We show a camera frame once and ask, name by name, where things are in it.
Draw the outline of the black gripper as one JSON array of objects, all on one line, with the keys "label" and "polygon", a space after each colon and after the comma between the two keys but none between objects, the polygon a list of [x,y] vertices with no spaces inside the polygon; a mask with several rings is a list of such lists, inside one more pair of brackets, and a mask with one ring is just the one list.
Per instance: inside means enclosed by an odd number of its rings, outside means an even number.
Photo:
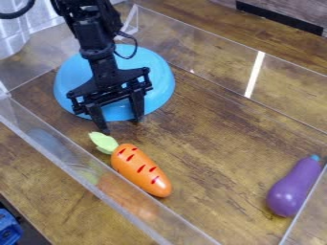
[{"label": "black gripper", "polygon": [[100,106],[123,99],[131,100],[133,119],[139,122],[144,116],[144,96],[152,89],[149,68],[121,70],[113,56],[115,51],[85,51],[80,55],[88,60],[92,77],[67,94],[76,114],[89,114],[104,134],[109,133]]}]

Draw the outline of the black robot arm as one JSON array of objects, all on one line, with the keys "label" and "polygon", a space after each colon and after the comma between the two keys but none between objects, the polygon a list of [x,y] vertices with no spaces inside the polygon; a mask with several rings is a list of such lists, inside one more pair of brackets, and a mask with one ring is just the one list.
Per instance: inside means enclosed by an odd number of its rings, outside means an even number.
[{"label": "black robot arm", "polygon": [[108,0],[49,0],[56,13],[64,18],[79,42],[79,53],[88,61],[92,77],[67,93],[76,114],[91,116],[103,133],[109,130],[101,107],[128,99],[133,118],[144,116],[144,96],[152,89],[149,68],[121,70],[117,67],[116,35],[136,39],[121,32],[120,13]]}]

